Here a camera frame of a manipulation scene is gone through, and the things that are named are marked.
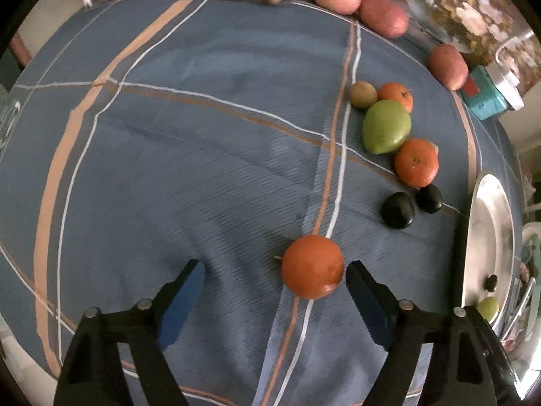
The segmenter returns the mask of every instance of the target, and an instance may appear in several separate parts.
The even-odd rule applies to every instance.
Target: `silver plate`
[[[513,276],[515,232],[509,201],[500,181],[492,174],[481,173],[473,191],[467,229],[462,306],[476,305],[494,296],[500,310],[491,322],[495,328],[503,314]],[[494,293],[484,289],[485,279],[495,274],[498,286]]]

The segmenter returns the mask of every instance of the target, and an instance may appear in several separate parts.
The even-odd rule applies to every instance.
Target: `tangerine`
[[[301,298],[319,299],[332,293],[343,273],[340,248],[324,236],[304,235],[283,254],[283,281]]]
[[[395,100],[401,103],[408,113],[413,110],[413,96],[404,85],[388,82],[378,90],[378,100]]]
[[[436,150],[428,140],[412,137],[394,157],[394,169],[402,182],[416,188],[428,186],[438,173]]]

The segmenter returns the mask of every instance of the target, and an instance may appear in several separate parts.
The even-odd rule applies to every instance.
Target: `teal container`
[[[462,99],[480,120],[502,113],[509,108],[504,95],[490,79],[485,67],[478,65],[461,88]]]

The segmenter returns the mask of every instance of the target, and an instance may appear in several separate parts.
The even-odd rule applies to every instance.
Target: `small green fruit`
[[[481,313],[481,316],[488,322],[494,322],[496,320],[496,316],[498,315],[498,311],[500,311],[500,306],[498,301],[496,301],[496,298],[494,296],[489,296],[486,299],[483,299],[481,302],[477,304],[477,311]]]
[[[411,116],[395,100],[380,100],[366,112],[362,140],[372,154],[386,154],[402,146],[411,131]]]

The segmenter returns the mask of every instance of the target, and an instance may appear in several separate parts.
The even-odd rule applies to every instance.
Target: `oval metal dish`
[[[497,177],[481,173],[475,184],[467,226],[461,306],[476,305],[494,296],[500,310],[491,322],[495,328],[503,314],[513,276],[515,232],[511,207]],[[485,279],[495,274],[494,293],[484,288]]]

